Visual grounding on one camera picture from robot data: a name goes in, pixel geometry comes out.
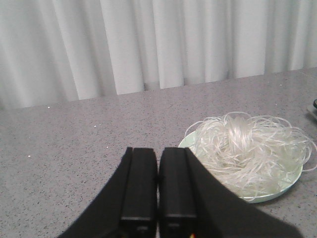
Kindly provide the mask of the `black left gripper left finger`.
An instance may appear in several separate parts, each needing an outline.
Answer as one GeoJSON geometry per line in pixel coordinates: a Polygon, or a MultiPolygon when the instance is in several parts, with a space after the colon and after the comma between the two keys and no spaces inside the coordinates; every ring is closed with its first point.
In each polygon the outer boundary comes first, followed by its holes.
{"type": "Polygon", "coordinates": [[[155,152],[126,149],[112,177],[62,238],[154,238],[157,231],[155,152]]]}

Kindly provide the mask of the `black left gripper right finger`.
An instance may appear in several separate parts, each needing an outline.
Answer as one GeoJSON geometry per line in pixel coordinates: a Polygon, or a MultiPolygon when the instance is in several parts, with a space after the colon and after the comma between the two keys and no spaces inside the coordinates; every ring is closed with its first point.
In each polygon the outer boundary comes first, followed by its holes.
{"type": "Polygon", "coordinates": [[[159,166],[162,238],[300,238],[299,230],[223,186],[188,148],[167,147],[159,166]]]}

